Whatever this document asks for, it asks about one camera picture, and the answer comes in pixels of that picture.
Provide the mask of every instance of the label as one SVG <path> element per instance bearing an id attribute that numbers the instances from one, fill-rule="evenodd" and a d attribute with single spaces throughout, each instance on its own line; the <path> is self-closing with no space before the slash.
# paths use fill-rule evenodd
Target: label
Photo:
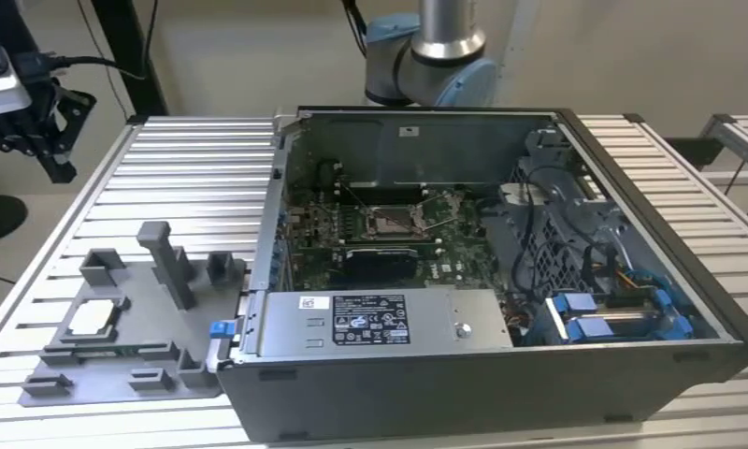
<path id="1" fill-rule="evenodd" d="M 399 136 L 401 138 L 417 138 L 419 137 L 419 127 L 417 126 L 401 126 L 399 128 Z"/>
<path id="2" fill-rule="evenodd" d="M 329 309 L 329 297 L 299 297 L 300 309 Z"/>
<path id="3" fill-rule="evenodd" d="M 105 358 L 105 357 L 119 357 L 113 351 L 92 351 L 89 353 L 74 353 L 81 358 Z"/>
<path id="4" fill-rule="evenodd" d="M 404 295 L 333 297 L 333 342 L 337 345 L 409 344 Z"/>

